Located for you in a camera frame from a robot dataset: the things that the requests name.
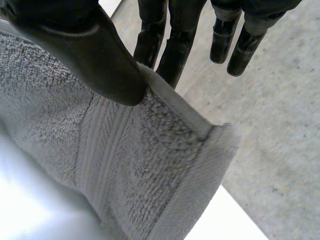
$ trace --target towel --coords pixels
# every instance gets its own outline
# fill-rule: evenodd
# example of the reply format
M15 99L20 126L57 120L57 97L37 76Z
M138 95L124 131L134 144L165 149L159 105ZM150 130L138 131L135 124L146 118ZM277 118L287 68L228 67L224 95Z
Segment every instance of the towel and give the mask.
M183 240L240 137L139 68L145 97L124 106L94 93L34 43L2 33L0 120L52 178L87 198L106 239Z

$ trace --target gray floor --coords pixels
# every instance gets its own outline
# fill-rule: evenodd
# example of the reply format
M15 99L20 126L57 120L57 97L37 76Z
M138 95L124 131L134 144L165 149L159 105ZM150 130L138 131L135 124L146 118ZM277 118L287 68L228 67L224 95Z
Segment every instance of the gray floor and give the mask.
M287 13L238 78L226 73L227 64L209 60L214 19L207 3L176 90L212 123L241 129L242 144L223 185L262 231L271 240L318 240L320 2L303 0ZM124 0L113 21L133 53L137 2Z

